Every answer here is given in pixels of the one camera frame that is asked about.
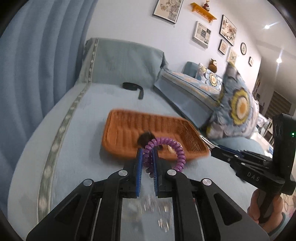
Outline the person's right hand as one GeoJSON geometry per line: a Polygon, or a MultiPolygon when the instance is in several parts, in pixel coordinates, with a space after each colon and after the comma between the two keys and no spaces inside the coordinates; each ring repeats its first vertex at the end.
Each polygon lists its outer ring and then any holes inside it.
{"type": "MultiPolygon", "coordinates": [[[[259,196],[259,189],[255,190],[252,194],[252,198],[250,201],[250,207],[247,210],[248,215],[255,221],[255,223],[259,224],[260,218],[260,210],[258,206],[258,196],[259,196]]],[[[276,228],[278,228],[283,221],[282,215],[283,209],[283,199],[278,194],[273,198],[273,212],[266,223],[261,224],[261,227],[267,232],[271,233],[276,228]]]]}

